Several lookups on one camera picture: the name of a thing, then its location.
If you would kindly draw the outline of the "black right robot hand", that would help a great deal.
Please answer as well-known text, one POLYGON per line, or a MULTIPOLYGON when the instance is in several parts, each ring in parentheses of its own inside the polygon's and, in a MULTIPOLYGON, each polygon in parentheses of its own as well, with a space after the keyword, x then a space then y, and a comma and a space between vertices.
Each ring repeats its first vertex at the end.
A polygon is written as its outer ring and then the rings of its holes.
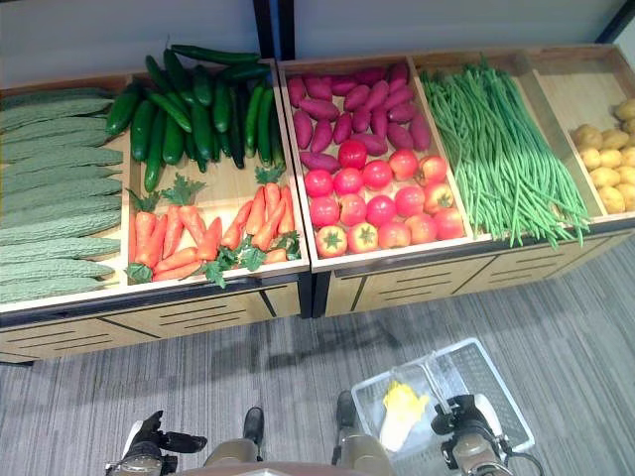
POLYGON ((431 423, 437 435, 458 433, 469 426, 479 426, 493 437, 503 435, 502 425, 490 401, 482 394, 457 395, 435 404, 431 423))

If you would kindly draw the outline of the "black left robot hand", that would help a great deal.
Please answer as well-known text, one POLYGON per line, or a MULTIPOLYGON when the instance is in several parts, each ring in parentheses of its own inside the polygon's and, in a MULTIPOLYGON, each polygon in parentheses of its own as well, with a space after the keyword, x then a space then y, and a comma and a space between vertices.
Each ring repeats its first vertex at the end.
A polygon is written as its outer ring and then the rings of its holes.
POLYGON ((150 455, 161 457, 162 451, 191 454, 207 446, 204 436, 161 430, 163 411, 156 411, 132 429, 123 457, 150 455))

